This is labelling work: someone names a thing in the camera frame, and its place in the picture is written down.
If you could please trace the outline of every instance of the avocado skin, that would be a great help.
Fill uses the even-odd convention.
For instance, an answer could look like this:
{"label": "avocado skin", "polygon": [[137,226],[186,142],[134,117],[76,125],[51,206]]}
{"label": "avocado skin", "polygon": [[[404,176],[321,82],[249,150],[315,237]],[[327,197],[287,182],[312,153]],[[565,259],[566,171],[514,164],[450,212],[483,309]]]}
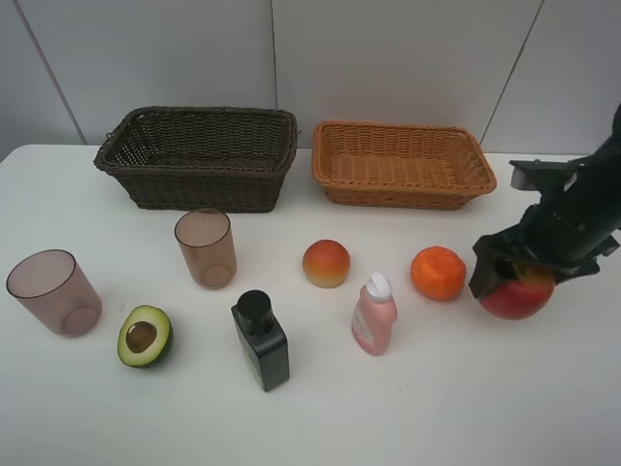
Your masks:
{"label": "avocado skin", "polygon": [[170,319],[168,319],[168,326],[170,328],[170,331],[168,333],[168,339],[166,340],[166,344],[164,345],[164,348],[162,349],[162,351],[160,351],[159,355],[155,359],[153,359],[148,364],[143,364],[142,366],[141,365],[132,366],[131,364],[127,364],[125,361],[123,361],[122,357],[119,357],[120,362],[122,362],[128,367],[133,367],[134,369],[148,369],[149,367],[160,365],[162,361],[166,359],[166,356],[168,355],[168,353],[171,351],[171,347],[173,346],[173,340],[175,339],[175,332],[173,331],[173,324],[171,323]]}

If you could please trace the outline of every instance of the red apple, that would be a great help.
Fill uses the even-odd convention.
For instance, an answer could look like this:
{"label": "red apple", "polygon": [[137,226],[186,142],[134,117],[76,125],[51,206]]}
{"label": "red apple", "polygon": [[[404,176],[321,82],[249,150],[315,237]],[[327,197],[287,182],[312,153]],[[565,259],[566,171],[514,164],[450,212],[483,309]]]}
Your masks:
{"label": "red apple", "polygon": [[501,284],[481,306],[494,316],[509,320],[530,317],[539,311],[552,296],[554,275],[547,269],[513,262],[518,280]]}

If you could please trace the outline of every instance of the white pump cap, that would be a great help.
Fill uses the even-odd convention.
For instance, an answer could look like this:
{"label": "white pump cap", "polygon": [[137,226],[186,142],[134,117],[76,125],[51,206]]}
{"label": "white pump cap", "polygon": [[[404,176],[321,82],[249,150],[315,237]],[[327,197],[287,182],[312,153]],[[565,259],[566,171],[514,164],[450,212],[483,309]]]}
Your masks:
{"label": "white pump cap", "polygon": [[371,279],[367,282],[367,292],[379,301],[386,301],[392,297],[390,282],[379,273],[371,274]]}

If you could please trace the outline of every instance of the pink lotion bottle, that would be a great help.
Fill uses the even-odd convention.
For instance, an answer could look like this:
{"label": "pink lotion bottle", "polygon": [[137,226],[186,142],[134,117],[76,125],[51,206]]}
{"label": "pink lotion bottle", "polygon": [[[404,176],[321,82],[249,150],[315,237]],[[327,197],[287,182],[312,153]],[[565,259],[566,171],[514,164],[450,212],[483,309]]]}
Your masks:
{"label": "pink lotion bottle", "polygon": [[382,274],[372,274],[360,289],[360,299],[351,320],[351,333],[364,351],[381,356],[388,349],[397,305],[390,282]]}

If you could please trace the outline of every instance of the orange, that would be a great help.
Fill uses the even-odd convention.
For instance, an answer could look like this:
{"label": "orange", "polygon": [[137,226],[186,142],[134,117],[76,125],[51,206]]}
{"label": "orange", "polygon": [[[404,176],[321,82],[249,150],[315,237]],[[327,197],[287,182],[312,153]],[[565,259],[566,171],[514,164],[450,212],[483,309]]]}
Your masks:
{"label": "orange", "polygon": [[432,246],[412,260],[409,276],[422,295],[448,301],[456,298],[464,287],[466,264],[452,250]]}

